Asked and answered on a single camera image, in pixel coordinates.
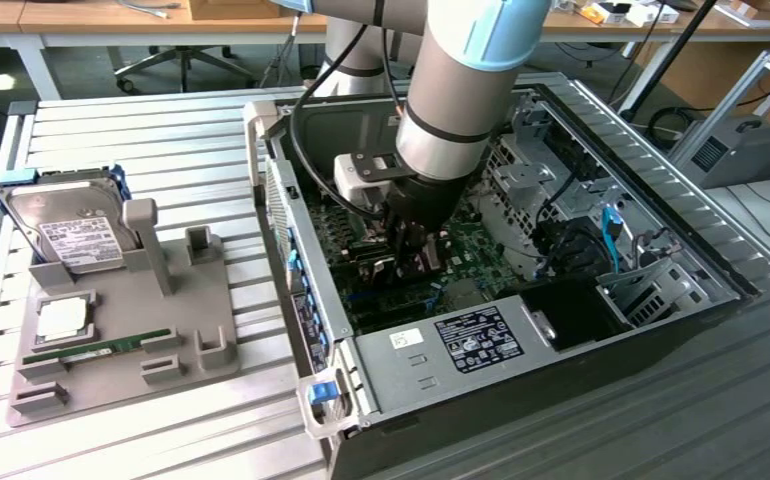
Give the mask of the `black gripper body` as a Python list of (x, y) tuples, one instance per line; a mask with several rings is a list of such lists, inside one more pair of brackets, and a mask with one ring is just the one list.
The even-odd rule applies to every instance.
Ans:
[(454, 215), (469, 177), (438, 181), (421, 175), (392, 181), (386, 199), (387, 226), (405, 224), (427, 233), (441, 230)]

